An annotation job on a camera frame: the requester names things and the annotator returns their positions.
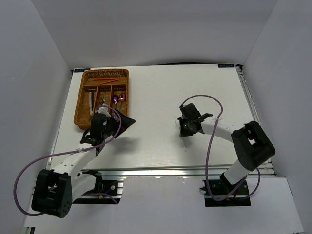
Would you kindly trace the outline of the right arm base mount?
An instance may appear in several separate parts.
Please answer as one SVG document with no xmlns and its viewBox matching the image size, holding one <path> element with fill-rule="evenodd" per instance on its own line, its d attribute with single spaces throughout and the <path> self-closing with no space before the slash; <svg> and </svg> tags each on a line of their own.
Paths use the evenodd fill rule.
<svg viewBox="0 0 312 234">
<path fill-rule="evenodd" d="M 211 189 L 212 194 L 221 198 L 226 196 L 231 190 L 235 188 L 236 185 L 228 186 L 220 179 L 209 179 L 208 180 L 209 187 Z M 203 186 L 199 188 L 199 190 L 204 195 L 204 201 L 206 207 L 247 207 L 251 206 L 250 198 L 244 197 L 248 196 L 250 191 L 247 185 L 247 182 L 244 181 L 240 187 L 235 190 L 231 195 L 223 201 L 215 201 L 207 190 L 207 181 L 203 180 Z"/>
</svg>

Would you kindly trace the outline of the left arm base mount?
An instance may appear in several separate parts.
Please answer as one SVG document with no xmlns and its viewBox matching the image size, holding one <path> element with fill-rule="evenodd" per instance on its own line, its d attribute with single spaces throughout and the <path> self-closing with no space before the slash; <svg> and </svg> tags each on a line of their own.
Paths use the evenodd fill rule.
<svg viewBox="0 0 312 234">
<path fill-rule="evenodd" d="M 72 179 L 73 204 L 118 204 L 118 180 L 105 180 L 95 170 L 80 171 Z"/>
</svg>

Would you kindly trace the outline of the iridescent purple spoon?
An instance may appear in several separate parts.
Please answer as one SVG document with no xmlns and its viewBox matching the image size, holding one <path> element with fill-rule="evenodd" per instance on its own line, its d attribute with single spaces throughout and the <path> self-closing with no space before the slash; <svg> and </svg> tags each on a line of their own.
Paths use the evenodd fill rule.
<svg viewBox="0 0 312 234">
<path fill-rule="evenodd" d="M 119 101 L 119 112 L 121 112 L 121 109 L 122 109 L 122 106 L 123 106 L 123 103 L 126 101 L 126 93 L 121 93 L 120 95 L 119 95 L 119 99 L 120 99 L 120 101 Z"/>
</svg>

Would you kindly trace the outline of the orange chopstick horizontal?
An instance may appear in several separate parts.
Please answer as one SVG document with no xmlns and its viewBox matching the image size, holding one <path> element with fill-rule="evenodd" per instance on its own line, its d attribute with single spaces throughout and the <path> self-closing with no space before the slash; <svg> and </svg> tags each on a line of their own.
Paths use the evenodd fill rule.
<svg viewBox="0 0 312 234">
<path fill-rule="evenodd" d="M 118 81 L 119 78 L 94 78 L 91 81 Z"/>
</svg>

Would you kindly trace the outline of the gold bowl purple spoon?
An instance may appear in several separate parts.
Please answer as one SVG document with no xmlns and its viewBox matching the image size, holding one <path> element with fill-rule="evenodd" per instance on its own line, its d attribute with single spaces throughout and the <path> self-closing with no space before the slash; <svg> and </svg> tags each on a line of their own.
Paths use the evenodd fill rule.
<svg viewBox="0 0 312 234">
<path fill-rule="evenodd" d="M 117 94 L 113 94 L 113 103 L 114 103 L 114 107 L 115 107 L 115 109 L 117 110 L 117 105 L 118 105 L 118 103 L 119 103 L 119 101 L 120 101 L 120 99 L 119 99 L 119 95 L 117 95 Z"/>
</svg>

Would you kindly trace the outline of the orange chopstick diagonal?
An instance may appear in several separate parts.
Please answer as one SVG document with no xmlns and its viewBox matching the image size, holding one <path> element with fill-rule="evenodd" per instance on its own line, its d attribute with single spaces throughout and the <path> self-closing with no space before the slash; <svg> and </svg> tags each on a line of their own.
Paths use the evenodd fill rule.
<svg viewBox="0 0 312 234">
<path fill-rule="evenodd" d="M 113 82 L 117 82 L 117 81 L 120 81 L 120 79 L 119 78 L 108 79 L 108 80 L 104 81 L 103 83 L 101 83 L 100 85 L 105 85 L 105 84 L 109 84 L 109 83 L 113 83 Z"/>
</svg>

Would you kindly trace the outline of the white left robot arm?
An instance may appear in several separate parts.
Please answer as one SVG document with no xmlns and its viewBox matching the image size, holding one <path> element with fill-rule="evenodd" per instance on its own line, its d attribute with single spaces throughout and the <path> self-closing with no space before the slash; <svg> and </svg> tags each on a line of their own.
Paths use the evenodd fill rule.
<svg viewBox="0 0 312 234">
<path fill-rule="evenodd" d="M 83 168 L 98 156 L 109 140 L 117 138 L 136 122 L 118 110 L 115 114 L 117 118 L 107 112 L 94 114 L 90 127 L 82 135 L 78 151 L 70 153 L 52 169 L 39 172 L 32 210 L 64 218 L 78 198 L 103 194 L 102 174 L 96 170 L 84 171 Z"/>
</svg>

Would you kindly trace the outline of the gold fork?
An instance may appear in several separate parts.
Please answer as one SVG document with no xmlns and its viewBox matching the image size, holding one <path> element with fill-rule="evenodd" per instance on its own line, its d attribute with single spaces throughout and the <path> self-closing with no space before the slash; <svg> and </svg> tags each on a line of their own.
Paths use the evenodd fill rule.
<svg viewBox="0 0 312 234">
<path fill-rule="evenodd" d="M 101 106 L 102 104 L 103 104 L 103 96 L 99 96 L 98 106 Z"/>
</svg>

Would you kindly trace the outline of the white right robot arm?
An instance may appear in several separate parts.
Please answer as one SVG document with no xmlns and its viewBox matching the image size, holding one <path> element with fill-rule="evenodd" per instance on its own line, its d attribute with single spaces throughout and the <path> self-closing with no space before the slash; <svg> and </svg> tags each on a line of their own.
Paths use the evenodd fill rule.
<svg viewBox="0 0 312 234">
<path fill-rule="evenodd" d="M 212 114 L 201 114 L 192 104 L 181 105 L 182 116 L 178 118 L 180 137 L 197 133 L 220 137 L 234 146 L 237 160 L 220 176 L 220 188 L 225 194 L 232 194 L 238 183 L 262 163 L 273 157 L 275 147 L 256 121 L 246 124 L 226 123 L 220 118 L 209 119 Z"/>
</svg>

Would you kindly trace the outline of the pink handle silver fork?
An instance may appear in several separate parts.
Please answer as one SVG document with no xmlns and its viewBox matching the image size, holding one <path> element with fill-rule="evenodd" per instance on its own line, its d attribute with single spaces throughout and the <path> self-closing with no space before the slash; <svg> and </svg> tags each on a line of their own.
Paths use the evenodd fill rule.
<svg viewBox="0 0 312 234">
<path fill-rule="evenodd" d="M 93 92 L 89 92 L 89 114 L 93 115 L 93 105 L 94 105 L 94 94 Z"/>
</svg>

